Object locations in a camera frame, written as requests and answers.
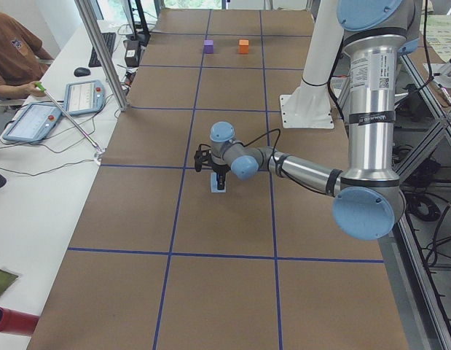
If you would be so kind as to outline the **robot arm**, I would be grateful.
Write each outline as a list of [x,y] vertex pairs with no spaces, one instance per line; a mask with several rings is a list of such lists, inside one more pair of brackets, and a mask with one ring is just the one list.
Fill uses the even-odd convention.
[[406,208],[392,168],[397,60],[418,46],[421,1],[322,1],[300,85],[282,95],[284,128],[331,128],[329,88],[340,54],[350,59],[349,166],[327,168],[277,151],[245,146],[228,122],[215,123],[211,147],[195,153],[209,166],[211,189],[224,191],[227,173],[249,179],[260,170],[333,197],[332,214],[349,236],[375,240],[391,232]]

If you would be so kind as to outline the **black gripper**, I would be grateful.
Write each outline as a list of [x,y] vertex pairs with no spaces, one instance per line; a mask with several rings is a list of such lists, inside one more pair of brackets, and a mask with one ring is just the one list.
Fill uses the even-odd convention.
[[225,190],[226,186],[226,173],[230,170],[227,164],[211,164],[212,170],[216,173],[216,189]]

